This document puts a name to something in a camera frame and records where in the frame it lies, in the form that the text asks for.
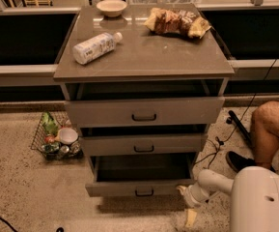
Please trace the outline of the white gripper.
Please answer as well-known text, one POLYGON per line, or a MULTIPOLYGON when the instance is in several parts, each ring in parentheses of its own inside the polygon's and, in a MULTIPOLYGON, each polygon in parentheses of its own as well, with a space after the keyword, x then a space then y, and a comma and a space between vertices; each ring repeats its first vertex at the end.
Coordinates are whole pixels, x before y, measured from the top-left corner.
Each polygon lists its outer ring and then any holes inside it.
POLYGON ((209 201, 218 194, 217 191, 202 188, 199 183, 195 183, 188 187, 177 186, 177 190, 180 192, 186 205, 191 208, 185 210, 185 226, 187 228, 192 227, 196 220, 197 212, 194 208, 199 208, 203 203, 209 201))

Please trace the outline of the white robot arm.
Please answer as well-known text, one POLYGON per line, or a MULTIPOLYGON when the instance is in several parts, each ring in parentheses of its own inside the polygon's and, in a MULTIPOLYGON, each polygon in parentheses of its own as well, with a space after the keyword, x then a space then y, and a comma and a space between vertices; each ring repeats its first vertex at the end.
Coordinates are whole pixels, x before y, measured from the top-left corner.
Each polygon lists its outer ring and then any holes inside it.
POLYGON ((258 166, 243 168, 234 179, 202 170, 188 187, 177 186, 191 209, 219 192, 230 196, 230 232, 279 232, 279 175, 258 166))

